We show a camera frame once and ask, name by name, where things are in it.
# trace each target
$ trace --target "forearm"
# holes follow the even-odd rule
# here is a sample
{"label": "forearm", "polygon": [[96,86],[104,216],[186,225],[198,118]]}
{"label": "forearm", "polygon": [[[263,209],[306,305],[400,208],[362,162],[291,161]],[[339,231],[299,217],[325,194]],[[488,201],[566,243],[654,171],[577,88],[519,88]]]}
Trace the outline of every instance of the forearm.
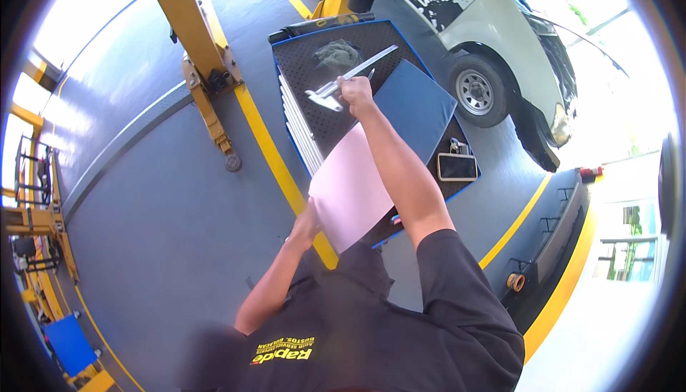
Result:
{"label": "forearm", "polygon": [[381,111],[373,108],[360,122],[383,186],[398,209],[414,248],[429,233],[455,229],[433,176]]}
{"label": "forearm", "polygon": [[267,273],[248,294],[236,315],[235,328],[249,335],[268,319],[276,315],[288,293],[293,275],[303,256],[292,239],[283,244]]}

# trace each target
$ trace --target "shirt logo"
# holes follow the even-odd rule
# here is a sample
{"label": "shirt logo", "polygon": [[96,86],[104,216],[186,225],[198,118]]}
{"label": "shirt logo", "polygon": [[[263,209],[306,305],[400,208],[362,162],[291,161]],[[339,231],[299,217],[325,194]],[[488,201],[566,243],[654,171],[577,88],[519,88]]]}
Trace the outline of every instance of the shirt logo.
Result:
{"label": "shirt logo", "polygon": [[274,340],[271,343],[258,345],[255,350],[255,357],[250,365],[262,364],[274,358],[309,359],[309,354],[312,353],[313,344],[314,337],[281,337],[279,340]]}

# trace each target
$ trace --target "white van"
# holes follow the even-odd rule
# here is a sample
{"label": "white van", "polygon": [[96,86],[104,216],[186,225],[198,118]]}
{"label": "white van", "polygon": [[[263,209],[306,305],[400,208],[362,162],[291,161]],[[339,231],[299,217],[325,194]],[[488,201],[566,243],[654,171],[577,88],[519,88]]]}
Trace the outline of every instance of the white van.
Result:
{"label": "white van", "polygon": [[451,53],[458,112],[478,127],[510,114],[545,170],[560,165],[576,117],[576,77],[555,27],[526,0],[405,0]]}

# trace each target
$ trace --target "hand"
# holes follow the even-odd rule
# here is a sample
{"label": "hand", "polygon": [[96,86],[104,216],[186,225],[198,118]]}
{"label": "hand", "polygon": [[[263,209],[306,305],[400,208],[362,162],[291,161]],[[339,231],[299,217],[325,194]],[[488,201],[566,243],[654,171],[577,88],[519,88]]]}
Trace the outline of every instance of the hand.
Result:
{"label": "hand", "polygon": [[305,252],[312,246],[314,236],[321,230],[322,226],[319,223],[317,208],[314,206],[314,199],[310,197],[307,201],[307,207],[296,218],[291,235],[288,236],[288,242],[293,244],[297,250]]}
{"label": "hand", "polygon": [[345,99],[350,103],[350,113],[358,120],[362,120],[369,113],[379,111],[372,98],[372,86],[366,76],[355,76],[349,80],[338,77],[341,94],[338,100]]}

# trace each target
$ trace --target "man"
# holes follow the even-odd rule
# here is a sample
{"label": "man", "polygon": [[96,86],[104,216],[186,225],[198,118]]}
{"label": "man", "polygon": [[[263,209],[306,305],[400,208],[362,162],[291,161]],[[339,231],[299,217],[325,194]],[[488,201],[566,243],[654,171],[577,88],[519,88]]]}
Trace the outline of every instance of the man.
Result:
{"label": "man", "polygon": [[[380,252],[360,243],[335,270],[294,281],[320,231],[310,200],[238,311],[235,328],[246,338],[206,334],[216,353],[198,356],[204,368],[192,376],[227,391],[511,391],[522,336],[455,232],[436,182],[374,104],[369,80],[338,83],[416,250],[424,311],[387,301],[392,280]],[[217,370],[223,377],[209,374]]]}

